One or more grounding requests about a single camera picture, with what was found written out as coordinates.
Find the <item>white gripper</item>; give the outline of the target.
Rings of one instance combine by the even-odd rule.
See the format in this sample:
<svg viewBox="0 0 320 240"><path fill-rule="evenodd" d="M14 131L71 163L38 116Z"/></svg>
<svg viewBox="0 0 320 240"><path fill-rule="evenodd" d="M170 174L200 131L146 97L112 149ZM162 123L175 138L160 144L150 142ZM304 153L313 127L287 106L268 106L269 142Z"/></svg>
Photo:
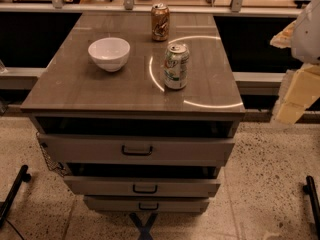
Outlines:
<svg viewBox="0 0 320 240"><path fill-rule="evenodd" d="M320 0L311 0L296 21L274 35L270 45L291 47L294 58L304 64L298 70L288 70L283 77L274 119L293 125L320 98Z"/></svg>

